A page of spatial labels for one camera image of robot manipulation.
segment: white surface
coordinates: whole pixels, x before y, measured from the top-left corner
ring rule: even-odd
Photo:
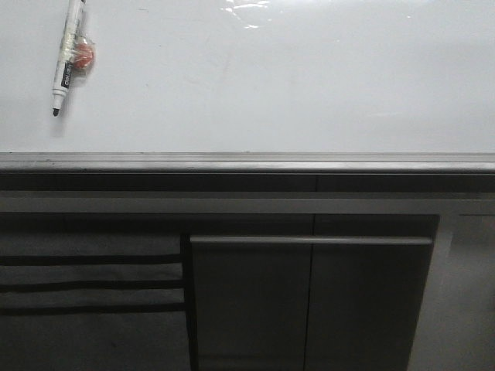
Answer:
[[[495,2],[0,0],[0,151],[495,152]]]

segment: metal frame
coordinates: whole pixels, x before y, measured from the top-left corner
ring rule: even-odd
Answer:
[[[495,154],[0,152],[0,172],[494,173]]]

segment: metal cabinet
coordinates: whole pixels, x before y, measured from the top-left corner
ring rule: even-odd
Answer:
[[[411,371],[495,369],[495,216],[461,216]]]
[[[200,369],[300,371],[311,245],[264,237],[191,240]]]
[[[431,223],[396,216],[317,219],[317,233],[351,236],[313,247],[305,370],[408,368]]]

